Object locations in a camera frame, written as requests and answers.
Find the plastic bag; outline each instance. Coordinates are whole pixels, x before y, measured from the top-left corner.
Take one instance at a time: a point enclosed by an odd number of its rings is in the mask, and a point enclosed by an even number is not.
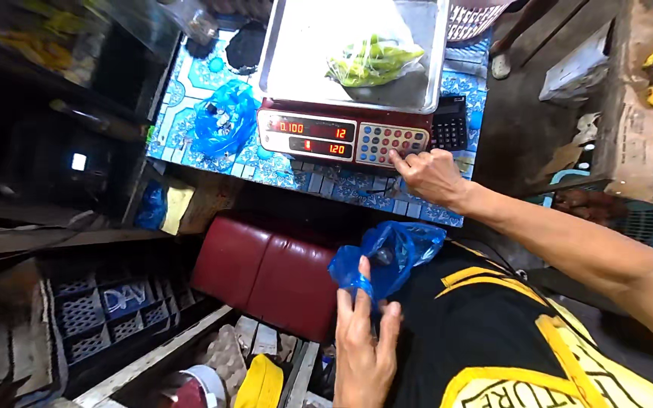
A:
[[[208,45],[218,36],[218,22],[199,0],[158,0],[158,3],[195,42]]]
[[[256,133],[256,110],[251,86],[231,79],[208,99],[195,105],[195,135],[191,151],[210,158],[235,155]]]
[[[424,69],[424,50],[415,44],[393,0],[335,0],[344,10],[339,27],[330,32],[334,48],[327,52],[327,76],[344,87],[375,87],[406,73]]]
[[[414,266],[430,262],[447,232],[429,224],[385,221],[369,229],[360,247],[342,246],[330,264],[329,274],[341,289],[363,289],[376,307],[402,287]],[[369,258],[371,282],[359,273],[359,258]]]
[[[157,181],[148,181],[140,202],[140,209],[138,209],[138,214],[135,216],[135,226],[158,231],[162,225],[162,220],[166,218],[167,212],[166,191]]]

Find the digital scale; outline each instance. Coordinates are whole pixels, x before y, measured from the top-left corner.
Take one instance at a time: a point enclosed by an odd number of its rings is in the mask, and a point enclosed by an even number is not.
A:
[[[261,146],[306,161],[394,168],[389,150],[403,158],[427,150],[432,115],[280,102],[265,99],[258,112]]]
[[[378,87],[345,88],[324,78],[324,50],[334,45],[331,2],[275,1],[259,63],[266,98],[257,119],[264,149],[361,172],[394,171],[390,149],[403,158],[430,149],[449,0],[395,6],[425,51],[419,61],[424,69]]]

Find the blue plastic bag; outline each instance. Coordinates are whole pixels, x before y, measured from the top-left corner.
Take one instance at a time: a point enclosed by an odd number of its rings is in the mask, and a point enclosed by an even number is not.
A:
[[[140,209],[135,216],[135,227],[158,231],[168,212],[168,198],[160,183],[155,180],[148,181],[143,192]]]
[[[195,105],[195,138],[191,151],[209,158],[238,154],[256,133],[256,110],[251,86],[231,79],[208,99]]]
[[[329,274],[341,289],[363,289],[376,302],[398,291],[414,266],[430,262],[447,232],[429,224],[385,221],[369,229],[360,247],[343,246],[330,264]],[[359,273],[359,258],[370,260],[371,282]]]

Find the calculator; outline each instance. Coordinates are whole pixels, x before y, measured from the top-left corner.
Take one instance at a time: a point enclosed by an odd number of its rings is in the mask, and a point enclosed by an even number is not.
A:
[[[465,150],[467,148],[467,108],[465,96],[441,97],[432,116],[430,150]]]

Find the light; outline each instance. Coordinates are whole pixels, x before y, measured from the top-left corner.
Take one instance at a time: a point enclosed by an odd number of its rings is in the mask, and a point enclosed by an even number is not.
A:
[[[80,172],[84,171],[86,162],[87,162],[86,155],[81,155],[80,153],[75,153],[74,155],[72,155],[73,170],[79,170]]]

